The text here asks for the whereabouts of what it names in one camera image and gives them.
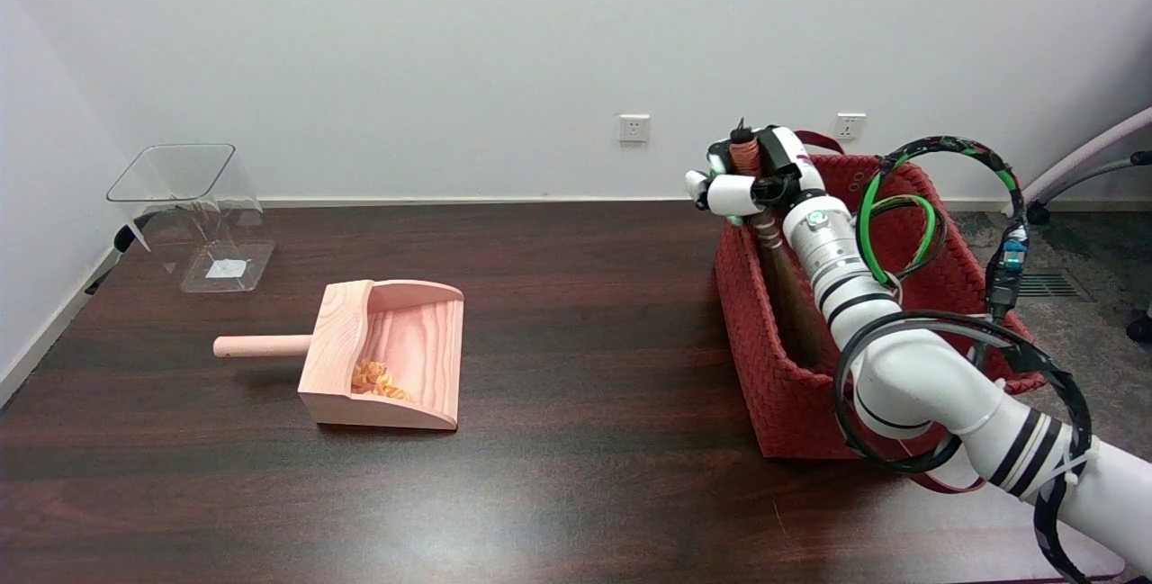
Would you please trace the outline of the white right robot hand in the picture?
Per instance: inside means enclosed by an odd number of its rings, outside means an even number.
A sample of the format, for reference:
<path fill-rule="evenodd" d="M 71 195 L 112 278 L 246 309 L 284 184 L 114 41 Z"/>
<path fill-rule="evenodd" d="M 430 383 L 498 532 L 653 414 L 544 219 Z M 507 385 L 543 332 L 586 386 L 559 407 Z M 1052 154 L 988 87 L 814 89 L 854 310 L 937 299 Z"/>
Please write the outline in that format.
<path fill-rule="evenodd" d="M 685 191 L 697 208 L 743 226 L 770 214 L 788 214 L 802 200 L 827 194 L 797 132 L 783 126 L 740 123 L 708 145 L 707 170 L 688 170 Z"/>

